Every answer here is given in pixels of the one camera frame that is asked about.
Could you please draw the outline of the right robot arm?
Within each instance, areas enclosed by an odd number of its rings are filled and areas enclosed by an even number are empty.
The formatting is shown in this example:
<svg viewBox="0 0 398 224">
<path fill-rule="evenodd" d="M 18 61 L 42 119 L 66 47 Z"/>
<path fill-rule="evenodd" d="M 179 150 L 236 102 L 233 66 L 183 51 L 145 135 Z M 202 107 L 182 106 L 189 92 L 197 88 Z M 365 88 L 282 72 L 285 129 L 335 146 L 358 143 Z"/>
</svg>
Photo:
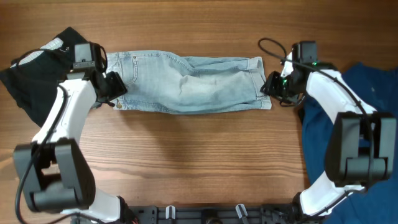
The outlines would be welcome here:
<svg viewBox="0 0 398 224">
<path fill-rule="evenodd" d="M 311 96 L 333 123 L 324 172 L 295 196 L 287 214 L 297 223 L 319 221 L 351 194 L 390 178 L 397 120 L 365 103 L 333 64 L 319 61 L 316 42 L 295 43 L 278 59 L 283 70 L 272 72 L 261 92 L 287 106 Z"/>
</svg>

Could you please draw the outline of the folded black garment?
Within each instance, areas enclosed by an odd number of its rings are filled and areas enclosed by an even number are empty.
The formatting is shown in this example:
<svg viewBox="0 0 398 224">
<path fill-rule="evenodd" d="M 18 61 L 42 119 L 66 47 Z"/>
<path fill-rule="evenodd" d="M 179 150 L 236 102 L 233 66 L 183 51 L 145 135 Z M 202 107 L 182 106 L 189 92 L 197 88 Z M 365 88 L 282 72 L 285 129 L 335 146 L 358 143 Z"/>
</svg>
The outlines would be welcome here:
<svg viewBox="0 0 398 224">
<path fill-rule="evenodd" d="M 14 59 L 1 71 L 1 81 L 18 107 L 38 126 L 43 126 L 57 96 L 57 84 L 75 61 L 74 46 L 87 40 L 68 27 L 42 46 L 46 51 Z"/>
</svg>

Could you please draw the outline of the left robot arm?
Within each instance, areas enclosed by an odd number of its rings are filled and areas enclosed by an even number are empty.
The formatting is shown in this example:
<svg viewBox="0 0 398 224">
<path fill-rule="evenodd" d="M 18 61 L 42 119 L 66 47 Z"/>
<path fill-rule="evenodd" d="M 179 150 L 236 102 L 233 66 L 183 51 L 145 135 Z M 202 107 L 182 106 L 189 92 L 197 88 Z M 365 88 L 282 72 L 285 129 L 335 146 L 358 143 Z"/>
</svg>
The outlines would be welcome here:
<svg viewBox="0 0 398 224">
<path fill-rule="evenodd" d="M 30 144 L 19 144 L 13 161 L 19 176 L 14 210 L 20 223 L 21 199 L 32 212 L 60 213 L 54 222 L 136 223 L 120 196 L 98 190 L 80 147 L 90 109 L 114 107 L 127 92 L 116 72 L 107 72 L 104 47 L 88 42 L 74 46 L 75 59 L 57 82 L 57 96 L 49 115 Z"/>
</svg>

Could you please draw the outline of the dark blue t-shirt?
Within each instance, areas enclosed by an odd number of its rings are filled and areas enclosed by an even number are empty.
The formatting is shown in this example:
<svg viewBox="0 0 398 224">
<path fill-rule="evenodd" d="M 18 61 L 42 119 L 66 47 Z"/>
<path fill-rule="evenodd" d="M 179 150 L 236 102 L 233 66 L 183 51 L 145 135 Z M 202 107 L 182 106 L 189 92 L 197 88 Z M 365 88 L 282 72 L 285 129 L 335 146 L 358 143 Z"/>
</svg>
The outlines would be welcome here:
<svg viewBox="0 0 398 224">
<path fill-rule="evenodd" d="M 380 70 L 361 63 L 353 65 L 343 80 L 367 104 L 397 116 L 397 69 Z M 316 100 L 303 103 L 302 145 L 311 184 L 324 171 L 324 157 L 333 129 Z M 373 185 L 366 194 L 353 194 L 338 204 L 325 220 L 329 224 L 397 223 L 397 153 L 389 180 Z"/>
</svg>

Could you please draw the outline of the white rail clip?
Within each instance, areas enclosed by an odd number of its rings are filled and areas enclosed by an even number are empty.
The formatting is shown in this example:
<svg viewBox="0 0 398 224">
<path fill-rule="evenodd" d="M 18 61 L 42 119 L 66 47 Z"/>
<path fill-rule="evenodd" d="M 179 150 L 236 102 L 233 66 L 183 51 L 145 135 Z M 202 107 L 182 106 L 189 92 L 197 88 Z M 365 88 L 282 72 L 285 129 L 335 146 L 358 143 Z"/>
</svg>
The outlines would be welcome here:
<svg viewBox="0 0 398 224">
<path fill-rule="evenodd" d="M 241 220 L 242 224 L 249 224 L 248 213 L 244 204 L 237 204 L 235 207 L 238 218 Z"/>
<path fill-rule="evenodd" d="M 169 205 L 165 209 L 165 219 L 174 220 L 176 219 L 176 208 L 173 205 Z"/>
</svg>

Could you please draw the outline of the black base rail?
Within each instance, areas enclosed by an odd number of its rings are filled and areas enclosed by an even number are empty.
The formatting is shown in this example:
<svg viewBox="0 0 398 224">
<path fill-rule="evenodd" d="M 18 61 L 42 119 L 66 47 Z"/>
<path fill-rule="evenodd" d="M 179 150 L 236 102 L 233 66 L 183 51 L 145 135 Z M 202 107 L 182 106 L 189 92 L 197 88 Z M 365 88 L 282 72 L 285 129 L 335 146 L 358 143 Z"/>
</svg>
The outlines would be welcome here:
<svg viewBox="0 0 398 224">
<path fill-rule="evenodd" d="M 175 207 L 176 219 L 166 220 L 165 209 L 156 206 L 131 207 L 134 223 L 141 224 L 241 224 L 234 207 Z M 300 209 L 292 203 L 246 207 L 250 224 L 297 223 Z"/>
</svg>

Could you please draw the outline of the left white rail clip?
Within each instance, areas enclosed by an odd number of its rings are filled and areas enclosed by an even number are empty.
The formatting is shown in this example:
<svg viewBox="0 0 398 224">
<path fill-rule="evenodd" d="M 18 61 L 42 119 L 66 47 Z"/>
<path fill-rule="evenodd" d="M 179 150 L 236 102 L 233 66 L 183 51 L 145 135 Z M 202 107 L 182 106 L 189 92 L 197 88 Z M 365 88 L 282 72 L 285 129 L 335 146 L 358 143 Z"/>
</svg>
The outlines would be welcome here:
<svg viewBox="0 0 398 224">
<path fill-rule="evenodd" d="M 174 220 L 176 219 L 176 208 L 173 205 L 169 205 L 165 209 L 165 219 Z"/>
</svg>

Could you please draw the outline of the light blue denim shorts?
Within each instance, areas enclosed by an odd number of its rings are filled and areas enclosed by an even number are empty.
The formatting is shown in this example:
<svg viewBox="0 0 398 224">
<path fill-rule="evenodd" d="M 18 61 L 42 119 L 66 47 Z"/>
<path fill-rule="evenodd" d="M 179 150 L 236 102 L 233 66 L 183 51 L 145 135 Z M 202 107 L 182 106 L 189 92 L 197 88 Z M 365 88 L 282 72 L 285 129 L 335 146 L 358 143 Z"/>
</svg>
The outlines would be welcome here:
<svg viewBox="0 0 398 224">
<path fill-rule="evenodd" d="M 107 71 L 119 73 L 127 88 L 114 100 L 117 110 L 207 114 L 272 107 L 261 92 L 261 57 L 183 57 L 160 50 L 107 57 Z"/>
</svg>

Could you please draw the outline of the right white rail clip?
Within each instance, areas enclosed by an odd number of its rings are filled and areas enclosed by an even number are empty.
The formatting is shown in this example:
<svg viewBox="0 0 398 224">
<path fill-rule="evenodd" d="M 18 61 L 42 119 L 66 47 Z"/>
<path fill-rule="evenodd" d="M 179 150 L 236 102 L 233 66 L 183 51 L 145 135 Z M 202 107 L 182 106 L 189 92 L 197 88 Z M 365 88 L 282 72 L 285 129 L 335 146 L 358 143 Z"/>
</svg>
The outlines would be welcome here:
<svg viewBox="0 0 398 224">
<path fill-rule="evenodd" d="M 248 213 L 244 204 L 237 204 L 235 207 L 238 218 L 241 220 L 242 224 L 249 224 Z"/>
</svg>

